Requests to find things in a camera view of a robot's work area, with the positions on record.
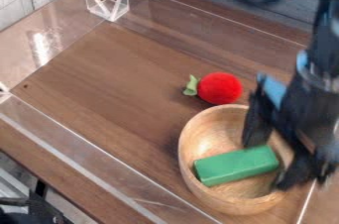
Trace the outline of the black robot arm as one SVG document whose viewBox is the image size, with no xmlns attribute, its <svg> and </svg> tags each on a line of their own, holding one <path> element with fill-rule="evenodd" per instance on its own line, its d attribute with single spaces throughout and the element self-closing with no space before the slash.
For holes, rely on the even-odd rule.
<svg viewBox="0 0 339 224">
<path fill-rule="evenodd" d="M 281 0 L 237 1 L 267 7 Z M 294 149 L 274 187 L 290 190 L 310 180 L 323 184 L 339 168 L 339 0 L 318 2 L 310 45 L 297 56 L 290 82 L 257 76 L 243 145 L 266 143 L 273 132 Z"/>
</svg>

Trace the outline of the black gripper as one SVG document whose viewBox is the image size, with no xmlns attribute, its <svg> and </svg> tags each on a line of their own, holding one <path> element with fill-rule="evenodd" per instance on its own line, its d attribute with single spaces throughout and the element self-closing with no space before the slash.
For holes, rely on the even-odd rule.
<svg viewBox="0 0 339 224">
<path fill-rule="evenodd" d="M 289 191 L 311 180 L 323 185 L 339 156 L 339 93 L 326 91 L 298 72 L 289 85 L 257 76 L 242 135 L 246 148 L 265 145 L 277 130 L 294 151 L 274 188 Z"/>
</svg>

